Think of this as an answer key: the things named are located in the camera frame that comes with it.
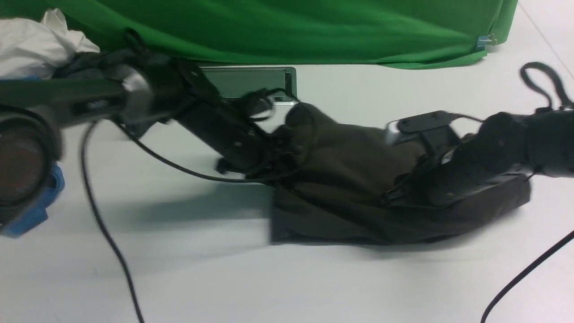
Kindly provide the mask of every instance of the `silver metal part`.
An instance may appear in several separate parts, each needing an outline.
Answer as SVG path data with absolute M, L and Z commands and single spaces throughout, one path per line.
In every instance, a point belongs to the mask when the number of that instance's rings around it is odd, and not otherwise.
M 397 143 L 402 133 L 397 128 L 398 120 L 387 124 L 385 128 L 385 144 L 392 146 Z
M 127 124 L 142 122 L 153 104 L 153 91 L 148 80 L 136 68 L 121 64 L 106 70 L 107 78 L 122 82 L 127 92 L 126 106 L 119 114 Z
M 441 163 L 441 164 L 446 164 L 446 163 L 450 162 L 450 161 L 452 160 L 452 155 L 453 155 L 454 153 L 455 153 L 455 150 L 454 150 L 454 149 L 451 150 L 451 151 L 449 151 L 449 152 L 447 152 L 447 153 L 445 153 L 445 154 L 443 155 L 443 158 L 441 159 L 440 163 Z

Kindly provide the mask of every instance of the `camera lens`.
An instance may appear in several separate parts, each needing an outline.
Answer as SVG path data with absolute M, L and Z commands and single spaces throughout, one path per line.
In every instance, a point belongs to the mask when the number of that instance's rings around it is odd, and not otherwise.
M 47 155 L 34 131 L 0 131 L 0 204 L 13 205 L 33 194 L 47 173 Z

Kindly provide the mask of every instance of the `blue clamp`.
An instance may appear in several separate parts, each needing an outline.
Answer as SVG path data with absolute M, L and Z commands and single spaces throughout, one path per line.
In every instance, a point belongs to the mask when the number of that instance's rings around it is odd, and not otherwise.
M 48 219 L 46 208 L 54 203 L 65 185 L 64 174 L 58 165 L 54 164 L 52 176 L 51 185 L 45 188 L 36 205 L 29 209 L 26 214 L 2 227 L 1 235 L 11 238 L 20 237 Z
M 480 36 L 476 40 L 476 48 L 477 52 L 485 51 L 486 46 L 496 46 L 498 44 L 498 40 L 494 36 L 494 34 L 490 34 L 488 36 Z

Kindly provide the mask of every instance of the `metal plate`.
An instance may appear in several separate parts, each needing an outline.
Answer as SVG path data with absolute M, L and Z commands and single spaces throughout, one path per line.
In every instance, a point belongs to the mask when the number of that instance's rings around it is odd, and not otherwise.
M 239 98 L 259 89 L 283 88 L 297 95 L 296 70 L 293 67 L 202 67 L 207 78 L 226 99 Z M 273 96 L 275 105 L 294 105 L 283 93 Z

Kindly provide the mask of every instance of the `green fabric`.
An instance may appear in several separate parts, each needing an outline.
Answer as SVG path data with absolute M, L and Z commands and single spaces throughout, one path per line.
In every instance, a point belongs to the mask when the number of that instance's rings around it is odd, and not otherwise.
M 132 27 L 152 48 L 234 64 L 472 64 L 506 41 L 517 0 L 3 0 L 0 16 L 58 7 L 104 49 Z

